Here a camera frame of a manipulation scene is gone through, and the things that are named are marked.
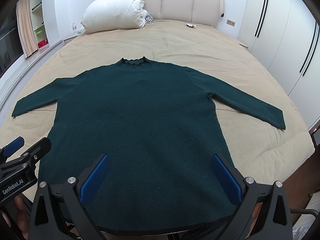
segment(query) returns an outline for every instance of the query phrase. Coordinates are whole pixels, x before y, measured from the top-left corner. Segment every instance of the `red box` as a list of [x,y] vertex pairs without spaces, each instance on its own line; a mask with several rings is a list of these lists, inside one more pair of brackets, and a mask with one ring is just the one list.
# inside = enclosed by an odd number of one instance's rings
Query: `red box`
[[48,44],[48,39],[44,39],[43,41],[38,43],[38,48],[41,48],[41,47],[43,47],[44,45],[47,45],[47,44]]

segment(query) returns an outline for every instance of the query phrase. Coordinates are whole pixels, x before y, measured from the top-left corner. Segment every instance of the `wardrobe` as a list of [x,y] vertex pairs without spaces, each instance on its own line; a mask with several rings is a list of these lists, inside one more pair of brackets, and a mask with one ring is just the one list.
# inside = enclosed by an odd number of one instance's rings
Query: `wardrobe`
[[308,129],[320,119],[315,80],[319,26],[302,0],[248,0],[238,39],[296,105]]

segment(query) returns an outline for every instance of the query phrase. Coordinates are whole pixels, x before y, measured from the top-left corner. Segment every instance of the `sweater sleeve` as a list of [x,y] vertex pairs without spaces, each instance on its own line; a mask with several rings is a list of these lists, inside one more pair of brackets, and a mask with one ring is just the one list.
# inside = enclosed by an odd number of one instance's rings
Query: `sweater sleeve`
[[276,128],[285,130],[284,117],[280,109],[269,105],[220,79],[203,74],[194,69],[186,68],[186,74],[194,85],[211,93],[213,98],[242,113],[251,115],[270,123]]
[[12,117],[52,104],[59,98],[63,98],[84,80],[86,72],[73,78],[57,78],[43,88],[20,99],[12,112]]

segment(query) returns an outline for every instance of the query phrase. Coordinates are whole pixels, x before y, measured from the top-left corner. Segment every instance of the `beige curtain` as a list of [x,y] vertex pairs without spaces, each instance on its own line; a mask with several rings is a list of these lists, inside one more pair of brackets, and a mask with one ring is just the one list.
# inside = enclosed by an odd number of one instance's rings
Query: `beige curtain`
[[38,50],[33,34],[30,17],[30,0],[19,0],[17,3],[17,21],[20,41],[25,57],[29,57]]

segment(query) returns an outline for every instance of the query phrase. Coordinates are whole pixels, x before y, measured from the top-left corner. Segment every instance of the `bed sheet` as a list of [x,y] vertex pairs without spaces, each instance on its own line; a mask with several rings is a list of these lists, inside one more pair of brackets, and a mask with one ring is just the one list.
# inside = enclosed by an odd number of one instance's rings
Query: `bed sheet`
[[[199,24],[188,28],[185,22],[175,20],[154,20],[141,29],[83,33],[68,43],[40,67],[15,99],[0,128],[0,147],[22,136],[25,146],[11,157],[16,158],[47,136],[53,126],[56,103],[12,118],[19,99],[56,78],[74,77],[85,70],[116,63],[122,57],[143,56],[212,75],[283,111],[286,130],[215,101],[232,160],[244,177],[266,184],[284,181],[314,152],[297,108],[248,51],[213,27]],[[36,185],[25,194],[32,200],[35,191]]]

